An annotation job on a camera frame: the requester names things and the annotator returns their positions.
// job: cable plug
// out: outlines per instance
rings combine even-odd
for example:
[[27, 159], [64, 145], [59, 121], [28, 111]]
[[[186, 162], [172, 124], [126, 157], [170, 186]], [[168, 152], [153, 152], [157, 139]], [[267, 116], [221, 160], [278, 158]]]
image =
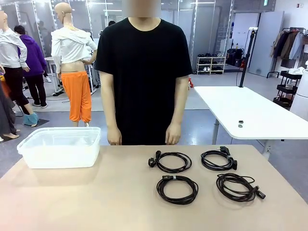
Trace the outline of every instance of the cable plug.
[[154, 167], [154, 166], [156, 165], [156, 159], [153, 158], [153, 157], [151, 157], [151, 158], [149, 159], [149, 161], [148, 161], [148, 165], [149, 165], [150, 167]]
[[161, 152], [160, 150], [158, 150], [158, 151], [156, 152], [156, 159], [157, 159], [157, 160], [159, 159], [161, 153], [162, 153], [162, 152]]
[[162, 176], [163, 180], [173, 180], [174, 177], [173, 176]]
[[237, 170], [237, 160], [233, 160], [232, 168]]
[[229, 149], [225, 146], [221, 146], [220, 151], [226, 153], [227, 155], [230, 155]]
[[260, 197], [262, 200], [264, 200], [264, 198], [266, 197], [266, 195], [263, 192], [259, 191], [259, 190], [256, 191], [256, 195], [258, 197]]

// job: coiled cable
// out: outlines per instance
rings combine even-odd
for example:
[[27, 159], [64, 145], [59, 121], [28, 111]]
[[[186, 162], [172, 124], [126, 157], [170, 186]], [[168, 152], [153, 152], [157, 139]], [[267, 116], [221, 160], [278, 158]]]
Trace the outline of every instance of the coiled cable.
[[[253, 201], [256, 196], [260, 197], [261, 199], [265, 198], [265, 194], [263, 194], [259, 187], [252, 187], [251, 184], [255, 182], [255, 179], [252, 177], [246, 176], [239, 176], [234, 173], [226, 173], [226, 174], [219, 174], [217, 175], [218, 179], [216, 180], [216, 185], [218, 190], [230, 200], [237, 201], [237, 202], [249, 202]], [[232, 182], [236, 184], [241, 184], [246, 187], [247, 191], [236, 191], [228, 188], [225, 185], [225, 182]]]
[[[182, 167], [179, 168], [168, 168], [166, 166], [163, 166], [159, 160], [165, 156], [168, 155], [172, 155], [172, 156], [176, 156], [181, 158], [184, 161], [184, 165]], [[160, 170], [167, 172], [167, 173], [179, 173], [179, 172], [183, 172], [187, 169], [189, 169], [192, 166], [192, 160], [189, 158], [189, 156], [187, 156], [186, 154], [183, 153], [177, 153], [177, 152], [173, 152], [173, 153], [162, 153], [161, 151], [157, 151], [156, 152], [156, 158], [151, 157], [148, 161], [148, 165], [150, 167], [154, 167], [155, 165], [157, 165], [159, 167]]]
[[[214, 164], [213, 162], [206, 159], [206, 157], [209, 155], [220, 155], [222, 157], [225, 157], [227, 159], [227, 163], [225, 165]], [[232, 168], [234, 170], [237, 169], [237, 161], [231, 157], [229, 149], [224, 146], [220, 147], [220, 151], [212, 150], [202, 153], [201, 163], [204, 167], [213, 171], [225, 171], [225, 170], [230, 170]]]
[[[182, 198], [171, 198], [165, 195], [164, 187], [172, 180], [181, 180], [189, 184], [192, 188], [192, 194]], [[184, 176], [162, 176], [162, 179], [157, 183], [156, 190], [158, 194], [165, 200], [176, 205], [188, 205], [193, 202], [198, 194], [199, 186], [196, 182]]]

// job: plastic tub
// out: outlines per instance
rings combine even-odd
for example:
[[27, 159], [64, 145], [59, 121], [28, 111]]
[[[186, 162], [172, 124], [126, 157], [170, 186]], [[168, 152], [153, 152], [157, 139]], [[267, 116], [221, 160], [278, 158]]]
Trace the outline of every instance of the plastic tub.
[[91, 167], [100, 151], [101, 129], [40, 128], [17, 146], [29, 168]]

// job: black pole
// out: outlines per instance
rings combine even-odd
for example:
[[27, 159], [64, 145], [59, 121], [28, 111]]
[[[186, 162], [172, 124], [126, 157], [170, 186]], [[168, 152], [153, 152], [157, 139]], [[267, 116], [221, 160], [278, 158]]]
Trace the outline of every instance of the black pole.
[[251, 50], [252, 42], [253, 42], [254, 37], [255, 37], [255, 33], [256, 32], [253, 30], [251, 32], [251, 35], [250, 35], [249, 46], [248, 46], [247, 54], [246, 54], [246, 57], [245, 57], [244, 69], [243, 69], [243, 73], [242, 73], [241, 83], [240, 83], [240, 86], [239, 86], [240, 88], [243, 87], [244, 78], [245, 78], [245, 74], [246, 74], [246, 69], [247, 69], [247, 65], [248, 65], [248, 60], [249, 60], [249, 57], [250, 57], [250, 50]]

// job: black t-shirt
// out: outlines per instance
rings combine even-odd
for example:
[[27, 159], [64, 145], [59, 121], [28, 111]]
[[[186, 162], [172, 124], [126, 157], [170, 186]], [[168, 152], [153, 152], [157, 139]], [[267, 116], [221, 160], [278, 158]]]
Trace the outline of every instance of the black t-shirt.
[[102, 32], [95, 69], [114, 76], [123, 144], [164, 144], [175, 80], [192, 73], [182, 29], [161, 20], [155, 29], [139, 31], [126, 18]]

